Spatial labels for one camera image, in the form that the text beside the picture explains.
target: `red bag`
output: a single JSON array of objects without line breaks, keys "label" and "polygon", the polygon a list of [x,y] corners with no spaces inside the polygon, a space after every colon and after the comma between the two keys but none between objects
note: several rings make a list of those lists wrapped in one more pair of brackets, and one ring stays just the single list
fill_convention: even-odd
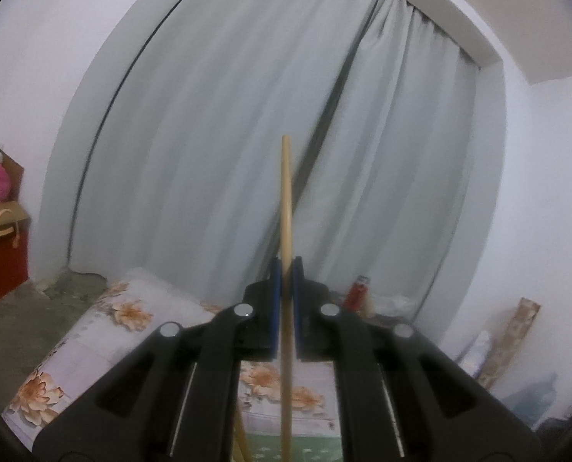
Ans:
[{"label": "red bag", "polygon": [[[0,211],[0,217],[12,214],[9,208]],[[18,220],[0,230],[0,298],[29,278],[27,272],[27,231],[20,231]]]}]

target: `white wall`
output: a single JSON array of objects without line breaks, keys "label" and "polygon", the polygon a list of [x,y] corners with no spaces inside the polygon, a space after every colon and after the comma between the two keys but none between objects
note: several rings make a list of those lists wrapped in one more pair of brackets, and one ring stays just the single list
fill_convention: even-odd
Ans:
[{"label": "white wall", "polygon": [[99,48],[135,1],[0,4],[0,146],[25,168],[20,201],[36,219],[69,102]]},{"label": "white wall", "polygon": [[520,297],[541,303],[493,392],[502,398],[558,372],[558,398],[547,415],[562,417],[572,405],[572,77],[521,90],[508,98],[523,123],[508,133],[487,248],[441,348],[456,356]]}]

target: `green cloth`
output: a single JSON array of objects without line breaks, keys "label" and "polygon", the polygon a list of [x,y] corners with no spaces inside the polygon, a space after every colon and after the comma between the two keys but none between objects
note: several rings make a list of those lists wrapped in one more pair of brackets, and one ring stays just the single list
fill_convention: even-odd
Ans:
[{"label": "green cloth", "polygon": [[[248,445],[254,461],[280,460],[280,437],[275,435],[248,434]],[[293,462],[341,462],[341,439],[331,437],[292,438]]]}]

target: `gray concrete floor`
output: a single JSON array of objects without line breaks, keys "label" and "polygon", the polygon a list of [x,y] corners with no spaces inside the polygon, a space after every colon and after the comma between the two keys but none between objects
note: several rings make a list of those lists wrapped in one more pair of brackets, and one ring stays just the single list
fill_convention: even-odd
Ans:
[{"label": "gray concrete floor", "polygon": [[0,411],[105,288],[101,276],[67,271],[44,292],[27,282],[0,300]]}]

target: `curtain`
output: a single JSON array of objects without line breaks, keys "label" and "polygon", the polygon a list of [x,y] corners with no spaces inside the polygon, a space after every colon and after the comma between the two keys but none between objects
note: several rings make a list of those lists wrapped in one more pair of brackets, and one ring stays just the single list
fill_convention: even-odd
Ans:
[{"label": "curtain", "polygon": [[342,293],[366,275],[414,314],[465,194],[477,72],[405,0],[380,0],[294,214],[307,275]]},{"label": "curtain", "polygon": [[240,300],[277,216],[280,136],[298,165],[376,2],[182,0],[102,127],[70,267],[113,279],[143,266]]},{"label": "curtain", "polygon": [[467,183],[475,78],[405,0],[182,0],[102,127],[70,266],[240,300],[275,254],[290,134],[306,274],[419,302]]}]

